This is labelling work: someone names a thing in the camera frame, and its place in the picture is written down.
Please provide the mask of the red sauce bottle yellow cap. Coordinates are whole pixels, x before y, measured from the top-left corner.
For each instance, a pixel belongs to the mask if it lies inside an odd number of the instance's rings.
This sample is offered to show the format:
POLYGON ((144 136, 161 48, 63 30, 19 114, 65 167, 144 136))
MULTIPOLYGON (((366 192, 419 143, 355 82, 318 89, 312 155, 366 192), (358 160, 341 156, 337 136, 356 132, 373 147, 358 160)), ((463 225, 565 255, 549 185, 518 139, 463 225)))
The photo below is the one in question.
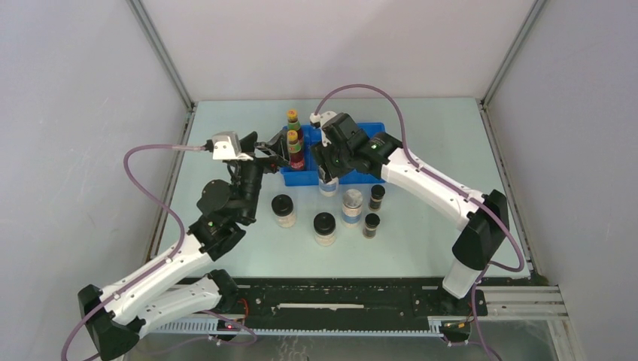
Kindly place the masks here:
POLYGON ((305 157, 303 138, 300 137, 296 130, 287 132, 287 149, 290 157, 290 167, 294 171, 305 170, 305 157))

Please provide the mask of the red sauce bottle green label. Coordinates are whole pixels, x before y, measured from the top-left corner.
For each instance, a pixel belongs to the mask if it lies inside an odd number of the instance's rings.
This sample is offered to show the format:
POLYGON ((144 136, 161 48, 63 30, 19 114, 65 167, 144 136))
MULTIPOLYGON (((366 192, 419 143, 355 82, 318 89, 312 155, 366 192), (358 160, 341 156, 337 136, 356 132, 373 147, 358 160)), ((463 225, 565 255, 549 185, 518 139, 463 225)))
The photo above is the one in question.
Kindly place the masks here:
POLYGON ((287 111, 287 129, 297 133, 297 138, 300 143, 304 141, 303 129, 299 121, 298 112, 295 109, 287 111))

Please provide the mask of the silver lid jar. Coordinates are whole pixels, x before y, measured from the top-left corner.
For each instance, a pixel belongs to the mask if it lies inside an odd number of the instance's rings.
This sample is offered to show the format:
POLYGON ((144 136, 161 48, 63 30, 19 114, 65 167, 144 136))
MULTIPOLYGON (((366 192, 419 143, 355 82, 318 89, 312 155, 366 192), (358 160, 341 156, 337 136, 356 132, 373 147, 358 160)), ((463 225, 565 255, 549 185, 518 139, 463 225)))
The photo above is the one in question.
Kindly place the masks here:
POLYGON ((339 179, 334 178, 328 182, 323 181, 322 179, 318 180, 318 187, 320 193, 326 197, 332 197, 337 194, 339 188, 339 179))
POLYGON ((356 189, 348 189, 342 196, 342 222, 347 227, 356 227, 363 211, 363 194, 356 189))

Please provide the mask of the silver lid jar front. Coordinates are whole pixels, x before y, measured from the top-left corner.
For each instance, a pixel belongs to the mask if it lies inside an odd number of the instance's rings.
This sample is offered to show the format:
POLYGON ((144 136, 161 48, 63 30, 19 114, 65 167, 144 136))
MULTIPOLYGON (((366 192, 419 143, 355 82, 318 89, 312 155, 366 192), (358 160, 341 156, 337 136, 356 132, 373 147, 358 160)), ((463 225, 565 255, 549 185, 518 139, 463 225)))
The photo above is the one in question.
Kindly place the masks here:
POLYGON ((363 194, 356 189, 348 189, 342 196, 342 222, 347 227, 356 227, 363 211, 363 194))

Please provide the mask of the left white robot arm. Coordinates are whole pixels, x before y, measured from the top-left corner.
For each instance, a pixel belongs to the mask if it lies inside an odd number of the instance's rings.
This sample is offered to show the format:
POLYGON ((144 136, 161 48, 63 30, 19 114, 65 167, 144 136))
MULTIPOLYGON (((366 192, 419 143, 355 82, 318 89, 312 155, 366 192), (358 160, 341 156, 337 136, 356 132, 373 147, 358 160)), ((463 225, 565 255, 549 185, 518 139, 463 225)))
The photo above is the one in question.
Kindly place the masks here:
POLYGON ((196 221, 180 224, 178 240, 132 274, 106 287, 87 285, 78 293, 81 326, 97 359, 116 359, 151 330, 187 314, 211 309, 225 314, 237 306, 234 280, 214 263, 255 222, 263 176, 289 165, 287 133, 281 130, 261 142, 256 132, 243 138, 220 132, 202 150, 226 164, 230 179, 207 182, 196 204, 196 221))

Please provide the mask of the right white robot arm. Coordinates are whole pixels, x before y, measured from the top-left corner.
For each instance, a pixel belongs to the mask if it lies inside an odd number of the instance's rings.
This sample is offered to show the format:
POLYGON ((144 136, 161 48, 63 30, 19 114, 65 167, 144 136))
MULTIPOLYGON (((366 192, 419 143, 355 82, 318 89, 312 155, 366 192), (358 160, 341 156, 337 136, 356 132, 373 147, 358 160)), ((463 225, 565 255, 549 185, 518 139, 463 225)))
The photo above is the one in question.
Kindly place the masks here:
POLYGON ((437 302, 446 314, 459 313, 509 231, 506 197, 497 190, 483 193, 465 187, 417 159, 386 132, 368 136, 349 114, 329 111, 309 119, 321 131, 321 141, 310 150, 323 182, 353 171, 368 174, 417 196, 454 223, 460 235, 437 302))

